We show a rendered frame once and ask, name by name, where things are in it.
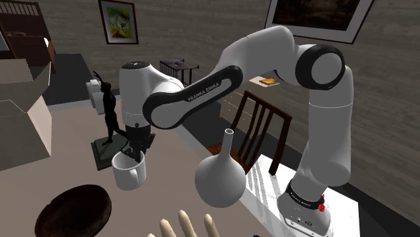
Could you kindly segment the colourful dark-framed wall picture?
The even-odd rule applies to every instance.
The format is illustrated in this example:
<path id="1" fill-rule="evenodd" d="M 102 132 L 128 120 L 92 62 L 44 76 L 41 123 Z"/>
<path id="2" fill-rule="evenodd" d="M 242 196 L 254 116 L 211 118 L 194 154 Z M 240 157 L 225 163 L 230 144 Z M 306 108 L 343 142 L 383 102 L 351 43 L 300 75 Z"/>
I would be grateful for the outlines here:
<path id="1" fill-rule="evenodd" d="M 107 44 L 138 44 L 135 4 L 98 0 Z"/>

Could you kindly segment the white boxy appliance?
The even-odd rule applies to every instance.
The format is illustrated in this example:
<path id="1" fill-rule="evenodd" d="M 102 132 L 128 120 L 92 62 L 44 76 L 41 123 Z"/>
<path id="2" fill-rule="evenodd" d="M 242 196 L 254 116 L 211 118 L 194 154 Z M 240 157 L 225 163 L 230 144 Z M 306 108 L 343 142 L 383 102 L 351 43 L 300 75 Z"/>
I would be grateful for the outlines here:
<path id="1" fill-rule="evenodd" d="M 92 107 L 96 109 L 99 115 L 104 114 L 103 93 L 100 90 L 101 82 L 97 79 L 91 79 L 86 83 L 88 94 Z"/>

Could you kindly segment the small dark side table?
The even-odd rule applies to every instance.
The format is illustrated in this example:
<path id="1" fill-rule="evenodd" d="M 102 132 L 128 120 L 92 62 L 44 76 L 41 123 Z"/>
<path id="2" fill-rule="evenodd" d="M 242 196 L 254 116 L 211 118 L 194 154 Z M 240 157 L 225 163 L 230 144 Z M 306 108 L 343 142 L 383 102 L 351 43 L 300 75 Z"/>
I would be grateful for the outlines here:
<path id="1" fill-rule="evenodd" d="M 184 59 L 161 59 L 160 60 L 160 71 L 166 75 L 169 75 L 170 77 L 174 77 L 176 79 L 179 79 L 182 84 L 185 86 L 184 82 L 184 72 L 186 70 L 189 71 L 189 81 L 188 86 L 192 83 L 193 78 L 193 69 L 198 69 L 199 65 L 197 66 L 191 66 L 184 62 Z"/>

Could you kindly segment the black figure on dark base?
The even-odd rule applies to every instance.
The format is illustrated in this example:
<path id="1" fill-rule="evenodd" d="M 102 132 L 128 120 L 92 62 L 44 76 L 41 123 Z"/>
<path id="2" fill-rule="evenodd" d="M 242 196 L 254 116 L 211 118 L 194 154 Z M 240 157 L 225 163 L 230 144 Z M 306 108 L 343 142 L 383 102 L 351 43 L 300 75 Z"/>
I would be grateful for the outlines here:
<path id="1" fill-rule="evenodd" d="M 100 91 L 103 93 L 102 101 L 104 105 L 104 119 L 105 119 L 105 123 L 108 129 L 108 138 L 102 143 L 102 146 L 105 146 L 105 148 L 102 151 L 100 151 L 100 148 L 99 148 L 100 139 L 97 139 L 91 143 L 92 147 L 96 148 L 95 163 L 96 163 L 97 171 L 101 171 L 105 168 L 111 167 L 112 165 L 111 161 L 114 154 L 105 156 L 104 161 L 101 160 L 101 157 L 108 149 L 108 144 L 113 142 L 112 140 L 113 133 L 116 132 L 117 134 L 125 138 L 124 145 L 127 145 L 129 140 L 127 137 L 127 133 L 123 131 L 122 129 L 120 129 L 118 125 L 117 115 L 114 111 L 115 106 L 116 106 L 116 98 L 111 91 L 111 87 L 112 87 L 111 84 L 108 82 L 104 82 L 102 78 L 95 71 L 94 71 L 94 76 L 97 77 L 101 82 Z"/>

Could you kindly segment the white round long-necked vase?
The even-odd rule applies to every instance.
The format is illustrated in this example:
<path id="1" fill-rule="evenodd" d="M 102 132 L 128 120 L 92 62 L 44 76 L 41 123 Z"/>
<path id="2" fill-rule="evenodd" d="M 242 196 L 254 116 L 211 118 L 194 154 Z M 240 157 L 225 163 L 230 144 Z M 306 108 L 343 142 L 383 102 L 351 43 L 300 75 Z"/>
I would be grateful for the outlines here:
<path id="1" fill-rule="evenodd" d="M 231 157 L 234 131 L 226 129 L 221 151 L 202 160 L 195 172 L 195 186 L 200 198 L 216 208 L 226 208 L 237 202 L 246 188 L 243 167 Z"/>

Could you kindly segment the white patterned robot stand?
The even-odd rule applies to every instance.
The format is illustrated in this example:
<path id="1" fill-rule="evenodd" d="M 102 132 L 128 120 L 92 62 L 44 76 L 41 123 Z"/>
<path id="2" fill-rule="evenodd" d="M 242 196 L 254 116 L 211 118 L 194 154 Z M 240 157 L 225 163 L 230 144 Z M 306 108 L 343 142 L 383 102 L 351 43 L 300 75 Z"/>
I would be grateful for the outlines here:
<path id="1" fill-rule="evenodd" d="M 254 217 L 274 237 L 322 237 L 308 236 L 300 229 L 287 226 L 277 208 L 277 197 L 286 190 L 295 171 L 281 164 L 276 175 L 269 174 L 272 159 L 261 155 L 246 176 L 246 190 L 240 198 Z M 359 229 L 359 205 L 332 189 L 326 189 L 325 207 L 330 211 L 330 229 L 325 237 L 361 237 Z"/>

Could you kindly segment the dark brown bowl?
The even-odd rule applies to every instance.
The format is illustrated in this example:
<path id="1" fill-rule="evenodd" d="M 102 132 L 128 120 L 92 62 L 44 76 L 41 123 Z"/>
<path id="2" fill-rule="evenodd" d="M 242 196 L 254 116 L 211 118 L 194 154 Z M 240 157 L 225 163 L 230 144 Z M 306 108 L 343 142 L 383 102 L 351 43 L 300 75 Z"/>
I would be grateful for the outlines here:
<path id="1" fill-rule="evenodd" d="M 94 237 L 106 225 L 112 201 L 96 184 L 73 187 L 56 196 L 40 212 L 36 237 Z"/>

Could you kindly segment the large grey open box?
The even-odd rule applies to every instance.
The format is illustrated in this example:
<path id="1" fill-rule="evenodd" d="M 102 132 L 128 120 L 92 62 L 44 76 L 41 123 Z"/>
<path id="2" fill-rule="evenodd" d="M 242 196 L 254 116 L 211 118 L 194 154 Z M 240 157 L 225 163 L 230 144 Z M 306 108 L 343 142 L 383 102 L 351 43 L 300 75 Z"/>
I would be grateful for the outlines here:
<path id="1" fill-rule="evenodd" d="M 0 60 L 0 171 L 51 156 L 50 68 L 33 78 L 26 60 Z"/>

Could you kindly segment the dark brown cabinet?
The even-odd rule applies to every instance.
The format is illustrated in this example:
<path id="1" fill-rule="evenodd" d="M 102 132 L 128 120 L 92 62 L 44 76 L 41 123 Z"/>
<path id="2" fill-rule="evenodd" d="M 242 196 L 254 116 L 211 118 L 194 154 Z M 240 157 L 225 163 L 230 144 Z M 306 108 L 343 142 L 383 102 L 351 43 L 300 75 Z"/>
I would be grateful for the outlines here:
<path id="1" fill-rule="evenodd" d="M 37 2 L 0 0 L 0 59 L 25 59 L 30 67 L 50 65 L 55 48 Z"/>

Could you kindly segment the brown wooden chair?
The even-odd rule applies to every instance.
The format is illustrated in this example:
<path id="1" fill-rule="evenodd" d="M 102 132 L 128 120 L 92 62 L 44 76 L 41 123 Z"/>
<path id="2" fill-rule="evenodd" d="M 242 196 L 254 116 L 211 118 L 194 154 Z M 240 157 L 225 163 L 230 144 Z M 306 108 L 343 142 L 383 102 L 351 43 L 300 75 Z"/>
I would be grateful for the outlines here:
<path id="1" fill-rule="evenodd" d="M 254 102 L 254 109 L 252 111 L 248 130 L 239 150 L 236 151 L 234 148 L 231 148 L 230 154 L 233 155 L 233 159 L 237 161 L 237 163 L 243 167 L 245 173 L 248 174 L 258 159 L 258 153 L 265 139 L 265 135 L 267 134 L 273 115 L 276 114 L 283 119 L 283 125 L 278 143 L 275 146 L 276 150 L 273 161 L 269 166 L 269 174 L 274 176 L 281 163 L 281 158 L 283 157 L 292 116 L 262 98 L 259 98 L 252 92 L 245 91 L 230 129 L 235 130 L 237 128 L 241 116 L 245 111 L 246 103 L 249 100 Z"/>

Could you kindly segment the dark white-framed wall picture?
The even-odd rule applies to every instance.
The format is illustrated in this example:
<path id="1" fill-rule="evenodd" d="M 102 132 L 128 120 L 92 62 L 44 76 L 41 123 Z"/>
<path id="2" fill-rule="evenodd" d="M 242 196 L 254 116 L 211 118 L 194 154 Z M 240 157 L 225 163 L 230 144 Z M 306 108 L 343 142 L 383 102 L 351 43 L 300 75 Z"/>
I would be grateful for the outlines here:
<path id="1" fill-rule="evenodd" d="M 294 36 L 353 44 L 375 0 L 271 0 L 265 28 Z"/>

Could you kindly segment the white mug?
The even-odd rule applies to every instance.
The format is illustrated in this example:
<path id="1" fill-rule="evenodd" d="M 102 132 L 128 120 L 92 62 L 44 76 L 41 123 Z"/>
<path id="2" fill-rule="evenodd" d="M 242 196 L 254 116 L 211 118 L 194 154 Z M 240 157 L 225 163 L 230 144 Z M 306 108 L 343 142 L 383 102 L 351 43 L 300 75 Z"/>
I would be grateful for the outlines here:
<path id="1" fill-rule="evenodd" d="M 119 189 L 130 191 L 140 187 L 147 178 L 145 156 L 140 151 L 140 161 L 136 161 L 121 151 L 112 158 L 112 170 Z"/>

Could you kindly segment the cream rounded stick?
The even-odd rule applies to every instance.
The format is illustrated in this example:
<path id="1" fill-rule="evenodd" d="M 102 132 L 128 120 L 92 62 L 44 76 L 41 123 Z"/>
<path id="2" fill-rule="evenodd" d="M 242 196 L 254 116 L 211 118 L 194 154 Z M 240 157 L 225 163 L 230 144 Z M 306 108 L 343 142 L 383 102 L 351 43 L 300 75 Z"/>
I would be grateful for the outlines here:
<path id="1" fill-rule="evenodd" d="M 208 237 L 220 237 L 213 218 L 207 213 L 204 216 L 204 224 Z"/>
<path id="2" fill-rule="evenodd" d="M 166 219 L 160 220 L 160 231 L 162 237 L 177 237 L 176 233 L 173 231 L 170 222 Z"/>
<path id="3" fill-rule="evenodd" d="M 178 212 L 178 220 L 185 237 L 197 237 L 189 216 L 182 209 Z"/>

